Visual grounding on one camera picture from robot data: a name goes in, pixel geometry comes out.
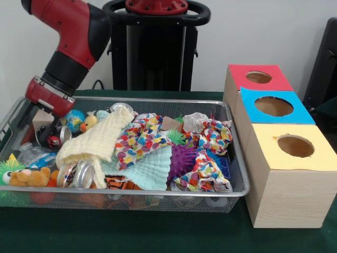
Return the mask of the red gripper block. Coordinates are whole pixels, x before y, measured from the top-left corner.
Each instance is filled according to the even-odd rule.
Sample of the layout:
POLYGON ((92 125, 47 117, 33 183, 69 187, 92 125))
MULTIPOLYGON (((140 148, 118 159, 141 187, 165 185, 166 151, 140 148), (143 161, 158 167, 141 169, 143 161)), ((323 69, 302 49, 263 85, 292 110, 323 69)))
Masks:
MULTIPOLYGON (((47 81, 35 76, 31 79, 25 97, 32 103, 44 108, 45 111, 55 115, 50 125, 40 128, 41 146, 58 146, 60 139, 57 137, 57 126, 60 118, 66 116, 75 105, 75 99, 53 88, 47 81)), ((19 132, 31 123, 33 108, 27 108, 20 113, 16 122, 12 124, 13 131, 19 132)))

